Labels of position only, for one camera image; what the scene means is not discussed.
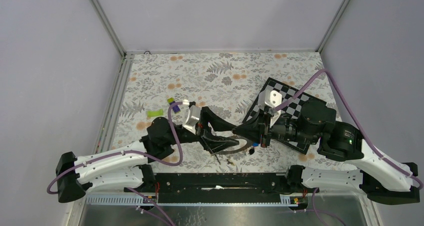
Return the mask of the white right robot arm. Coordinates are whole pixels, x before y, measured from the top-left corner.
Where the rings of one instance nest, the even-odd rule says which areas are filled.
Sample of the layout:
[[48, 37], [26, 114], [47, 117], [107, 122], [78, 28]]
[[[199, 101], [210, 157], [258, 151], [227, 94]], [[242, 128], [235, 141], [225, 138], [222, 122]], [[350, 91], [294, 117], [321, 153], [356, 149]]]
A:
[[271, 140], [297, 145], [318, 144], [318, 154], [355, 170], [318, 170], [302, 165], [289, 167], [283, 188], [289, 192], [334, 189], [358, 192], [384, 205], [413, 204], [420, 191], [413, 185], [415, 163], [399, 163], [374, 150], [355, 126], [336, 120], [336, 111], [325, 102], [302, 95], [289, 100], [285, 112], [277, 110], [287, 94], [266, 89], [258, 96], [257, 111], [234, 129], [262, 147]]

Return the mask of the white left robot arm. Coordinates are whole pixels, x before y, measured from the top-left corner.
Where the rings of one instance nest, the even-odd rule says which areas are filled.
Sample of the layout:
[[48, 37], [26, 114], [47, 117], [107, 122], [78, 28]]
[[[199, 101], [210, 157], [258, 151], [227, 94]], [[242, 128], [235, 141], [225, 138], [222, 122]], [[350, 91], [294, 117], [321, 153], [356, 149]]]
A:
[[63, 153], [55, 169], [56, 177], [46, 192], [57, 195], [59, 203], [79, 200], [94, 189], [139, 187], [148, 192], [154, 188], [155, 179], [142, 172], [142, 165], [151, 162], [172, 167], [180, 165], [184, 143], [199, 142], [211, 154], [238, 144], [237, 140], [215, 135], [215, 132], [234, 130], [234, 124], [216, 115], [209, 107], [197, 107], [188, 101], [183, 104], [189, 107], [188, 118], [183, 124], [172, 121], [173, 109], [170, 107], [167, 117], [155, 118], [145, 136], [124, 147], [86, 156]]

